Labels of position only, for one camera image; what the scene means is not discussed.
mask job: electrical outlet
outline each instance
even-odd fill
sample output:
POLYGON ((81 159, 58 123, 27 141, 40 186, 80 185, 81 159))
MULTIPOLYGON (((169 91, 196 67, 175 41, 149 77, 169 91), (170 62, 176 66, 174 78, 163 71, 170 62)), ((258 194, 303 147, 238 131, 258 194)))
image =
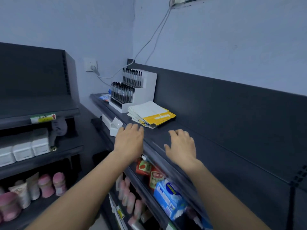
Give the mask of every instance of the electrical outlet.
POLYGON ((93 72, 91 66, 94 65, 97 68, 97 60, 91 58, 83 58, 84 60, 84 68, 87 72, 93 72))

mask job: light blue wall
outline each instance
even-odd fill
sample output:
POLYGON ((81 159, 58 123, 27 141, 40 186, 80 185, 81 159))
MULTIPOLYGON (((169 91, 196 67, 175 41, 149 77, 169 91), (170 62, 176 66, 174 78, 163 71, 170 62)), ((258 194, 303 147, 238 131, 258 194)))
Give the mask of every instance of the light blue wall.
POLYGON ((105 77, 126 64, 132 6, 132 0, 0 0, 0 42, 66 50, 76 63, 80 102, 99 116, 89 95, 108 87, 85 72, 83 57, 96 58, 105 77))
MULTIPOLYGON (((134 56, 168 3, 136 0, 134 56)), ((200 0, 173 9, 147 64, 307 95, 307 0, 200 0)))

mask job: yellow and white package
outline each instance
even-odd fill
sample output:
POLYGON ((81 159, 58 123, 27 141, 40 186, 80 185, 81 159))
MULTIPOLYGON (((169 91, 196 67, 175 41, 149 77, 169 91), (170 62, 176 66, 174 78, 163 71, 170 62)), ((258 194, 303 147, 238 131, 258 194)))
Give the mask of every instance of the yellow and white package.
POLYGON ((160 107, 153 101, 130 106, 128 108, 128 116, 130 116, 133 121, 142 124, 144 127, 150 128, 155 128, 167 120, 176 117, 175 114, 160 107))

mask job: purple item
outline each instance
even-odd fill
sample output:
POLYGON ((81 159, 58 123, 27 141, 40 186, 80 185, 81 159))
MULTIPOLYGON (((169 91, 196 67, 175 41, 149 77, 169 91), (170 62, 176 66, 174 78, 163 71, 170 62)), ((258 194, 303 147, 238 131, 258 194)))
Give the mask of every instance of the purple item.
POLYGON ((55 192, 52 186, 51 178, 48 174, 44 174, 38 179, 38 186, 41 189, 43 198, 48 198, 55 192))
POLYGON ((0 210, 4 221, 11 221, 19 216, 21 207, 18 204, 18 195, 14 192, 0 195, 0 210))
POLYGON ((56 173, 53 176, 53 185, 56 188, 56 196, 62 196, 67 191, 65 184, 65 175, 63 173, 56 173))

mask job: red snack bag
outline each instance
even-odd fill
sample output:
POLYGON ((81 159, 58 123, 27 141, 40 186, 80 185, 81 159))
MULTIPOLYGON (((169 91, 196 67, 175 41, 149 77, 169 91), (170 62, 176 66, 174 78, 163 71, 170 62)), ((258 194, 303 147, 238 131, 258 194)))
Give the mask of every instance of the red snack bag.
POLYGON ((150 162, 142 160, 136 166, 135 172, 137 174, 149 176, 150 171, 151 171, 151 166, 152 166, 152 164, 150 162))
POLYGON ((155 190, 158 182, 163 181, 164 175, 155 167, 151 167, 149 188, 155 190))

